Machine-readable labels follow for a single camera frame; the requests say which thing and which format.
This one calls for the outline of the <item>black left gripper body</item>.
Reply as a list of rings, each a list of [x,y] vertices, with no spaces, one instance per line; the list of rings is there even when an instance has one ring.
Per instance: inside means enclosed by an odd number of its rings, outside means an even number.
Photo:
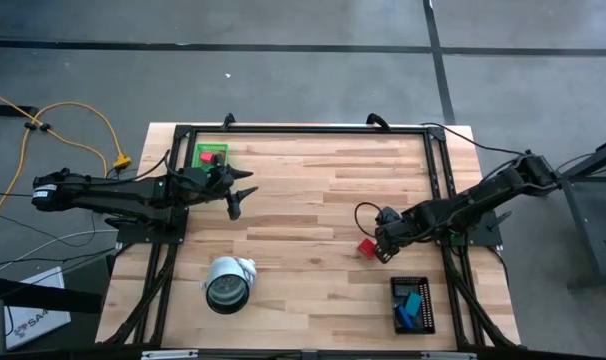
[[[207,172],[207,192],[214,199],[225,199],[229,218],[237,220],[241,215],[241,200],[237,193],[232,192],[231,187],[235,180],[242,177],[242,171],[226,165],[221,153],[214,153],[211,160],[212,167]]]

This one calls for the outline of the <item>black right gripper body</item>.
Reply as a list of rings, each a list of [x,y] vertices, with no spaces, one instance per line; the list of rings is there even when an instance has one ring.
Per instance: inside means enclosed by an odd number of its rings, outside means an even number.
[[[408,237],[410,228],[403,217],[390,207],[384,207],[375,222],[374,254],[381,263],[387,263],[402,247],[411,243]]]

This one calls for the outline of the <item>black plastic basket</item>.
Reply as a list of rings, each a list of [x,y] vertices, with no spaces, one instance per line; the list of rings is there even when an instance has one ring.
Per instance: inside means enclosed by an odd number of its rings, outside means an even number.
[[[396,334],[432,335],[436,332],[427,277],[391,277],[390,289],[393,324]],[[394,308],[396,306],[404,306],[410,292],[416,292],[422,296],[421,309],[416,317],[412,317],[415,328],[403,330],[399,327],[399,323],[396,320]]]

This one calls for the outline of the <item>dark blue block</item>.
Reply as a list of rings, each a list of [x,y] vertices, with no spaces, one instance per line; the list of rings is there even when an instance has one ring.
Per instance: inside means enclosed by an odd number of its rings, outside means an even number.
[[[399,327],[403,330],[414,329],[415,324],[412,317],[407,313],[404,306],[396,306],[394,308],[395,317],[399,323]]]

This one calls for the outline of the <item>green plastic basket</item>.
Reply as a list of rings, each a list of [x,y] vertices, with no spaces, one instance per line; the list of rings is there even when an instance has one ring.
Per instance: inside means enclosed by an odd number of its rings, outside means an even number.
[[[215,157],[220,156],[221,161],[224,165],[227,164],[229,147],[225,143],[198,143],[194,149],[194,156],[192,166],[200,168],[204,171],[208,171],[210,168],[216,165]],[[199,156],[202,152],[210,152],[214,154],[214,161],[212,163],[201,162]]]

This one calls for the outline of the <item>white cup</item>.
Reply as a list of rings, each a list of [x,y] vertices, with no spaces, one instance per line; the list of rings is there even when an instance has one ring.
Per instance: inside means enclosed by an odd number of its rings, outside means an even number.
[[[207,305],[223,315],[240,311],[250,298],[256,278],[252,259],[230,256],[215,259],[201,284]]]

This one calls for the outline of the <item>black flat bar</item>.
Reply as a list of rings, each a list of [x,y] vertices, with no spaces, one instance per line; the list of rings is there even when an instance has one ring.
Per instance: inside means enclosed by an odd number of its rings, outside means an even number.
[[[99,294],[27,284],[0,278],[0,300],[6,306],[40,308],[53,311],[99,313],[103,297]]]

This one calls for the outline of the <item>white printed box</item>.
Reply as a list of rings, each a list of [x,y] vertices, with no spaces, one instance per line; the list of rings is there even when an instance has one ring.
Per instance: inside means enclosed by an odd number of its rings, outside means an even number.
[[[61,267],[55,267],[33,275],[22,280],[22,283],[65,288]],[[5,306],[4,316],[7,350],[22,346],[71,322],[69,312],[41,308]]]

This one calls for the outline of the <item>black metal table frame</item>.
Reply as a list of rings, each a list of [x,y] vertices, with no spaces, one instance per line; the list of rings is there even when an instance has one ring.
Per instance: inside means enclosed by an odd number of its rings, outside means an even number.
[[[145,335],[197,349],[450,350],[458,334],[483,338],[466,306],[452,316],[439,246],[414,244],[386,264],[357,249],[378,208],[401,211],[477,183],[469,127],[194,124],[190,132],[191,143],[227,144],[231,164],[253,172],[241,186],[258,190],[236,221],[222,202],[192,208]],[[250,258],[258,271],[248,304],[232,315],[211,310],[201,288],[222,256]],[[434,334],[395,333],[391,277],[428,278]]]

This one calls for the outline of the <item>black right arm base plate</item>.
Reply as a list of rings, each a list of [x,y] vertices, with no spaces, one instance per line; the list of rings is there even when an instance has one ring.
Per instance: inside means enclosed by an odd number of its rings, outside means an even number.
[[[496,247],[503,244],[500,224],[512,215],[511,211],[498,215],[494,210],[484,213],[480,221],[464,231],[446,230],[434,237],[438,245]]]

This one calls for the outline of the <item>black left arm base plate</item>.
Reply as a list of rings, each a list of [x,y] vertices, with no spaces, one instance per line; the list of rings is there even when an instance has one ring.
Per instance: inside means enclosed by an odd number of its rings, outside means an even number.
[[[111,226],[119,231],[117,240],[122,243],[179,245],[185,238],[188,214],[186,206],[150,209],[140,215],[112,219]]]

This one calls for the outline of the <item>silver metal bracket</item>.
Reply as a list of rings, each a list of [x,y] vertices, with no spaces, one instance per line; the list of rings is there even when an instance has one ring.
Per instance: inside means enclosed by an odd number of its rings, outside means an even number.
[[[421,353],[421,360],[478,360],[475,353],[429,351]]]
[[[196,360],[199,352],[196,349],[144,351],[140,360]]]

